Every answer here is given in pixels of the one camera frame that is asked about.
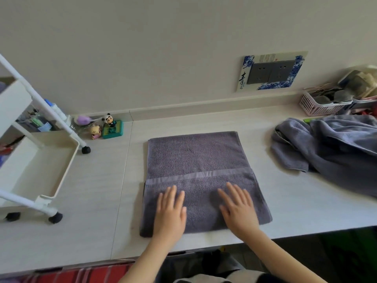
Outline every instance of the blue floral pattern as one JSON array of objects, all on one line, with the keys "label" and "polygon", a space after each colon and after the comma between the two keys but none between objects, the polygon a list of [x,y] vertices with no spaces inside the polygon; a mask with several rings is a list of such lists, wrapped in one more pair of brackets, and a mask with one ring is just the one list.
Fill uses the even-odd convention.
[{"label": "blue floral pattern", "polygon": [[[245,60],[243,61],[243,66],[245,66],[246,58],[247,58],[247,56],[245,57]],[[253,63],[253,59],[254,59],[254,56],[251,59],[250,66]],[[299,72],[299,70],[300,70],[302,64],[304,63],[305,59],[302,55],[298,55],[298,56],[295,57],[295,60],[296,60],[295,65],[293,66],[292,72],[288,76],[288,79],[286,81],[263,83],[261,86],[258,87],[258,90],[290,87],[292,85],[293,81],[295,80],[295,77],[296,77],[297,73]]]},{"label": "blue floral pattern", "polygon": [[247,55],[245,56],[245,58],[243,59],[243,66],[242,68],[245,69],[247,67],[251,67],[252,64],[253,64],[253,61],[254,60],[254,56],[253,55]]}]

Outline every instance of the blue cap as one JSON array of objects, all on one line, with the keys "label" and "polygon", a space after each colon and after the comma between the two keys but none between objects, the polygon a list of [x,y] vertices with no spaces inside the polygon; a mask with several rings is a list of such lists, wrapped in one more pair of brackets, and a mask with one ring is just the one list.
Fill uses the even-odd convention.
[{"label": "blue cap", "polygon": [[45,98],[45,102],[50,105],[50,106],[53,106],[54,104],[52,104],[48,99]]}]

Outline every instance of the caster wheel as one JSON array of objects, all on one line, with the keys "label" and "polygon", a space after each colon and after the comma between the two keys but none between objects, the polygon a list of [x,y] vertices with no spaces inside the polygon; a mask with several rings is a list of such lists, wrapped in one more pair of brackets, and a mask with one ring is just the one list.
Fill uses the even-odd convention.
[{"label": "caster wheel", "polygon": [[48,221],[50,223],[56,224],[60,222],[62,218],[63,218],[63,215],[60,212],[57,212],[53,217],[49,217]]},{"label": "caster wheel", "polygon": [[89,154],[91,152],[91,148],[88,146],[82,147],[81,152],[83,154]]},{"label": "caster wheel", "polygon": [[6,215],[5,219],[7,221],[16,221],[19,220],[21,216],[20,212],[10,212]]}]

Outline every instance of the outlet cover sticker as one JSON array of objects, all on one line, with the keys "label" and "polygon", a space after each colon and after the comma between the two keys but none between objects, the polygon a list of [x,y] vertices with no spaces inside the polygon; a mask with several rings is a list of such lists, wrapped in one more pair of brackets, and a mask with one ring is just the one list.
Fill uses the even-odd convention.
[{"label": "outlet cover sticker", "polygon": [[[290,87],[295,80],[305,57],[308,55],[307,51],[304,52],[288,52],[288,53],[270,53],[265,55],[247,55],[243,59],[241,73],[238,78],[237,91],[252,91],[262,89],[284,88]],[[294,60],[292,72],[286,81],[270,82],[270,83],[255,83],[248,85],[247,78],[249,77],[250,69],[253,63],[261,62],[275,62],[275,61],[287,61]]]}]

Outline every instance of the striped fabric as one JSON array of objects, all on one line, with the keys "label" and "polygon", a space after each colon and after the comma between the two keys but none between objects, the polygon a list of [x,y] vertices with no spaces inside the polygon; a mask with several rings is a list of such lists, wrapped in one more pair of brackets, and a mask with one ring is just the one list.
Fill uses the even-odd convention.
[{"label": "striped fabric", "polygon": [[117,283],[133,263],[68,269],[52,273],[33,274],[21,278],[21,283]]}]

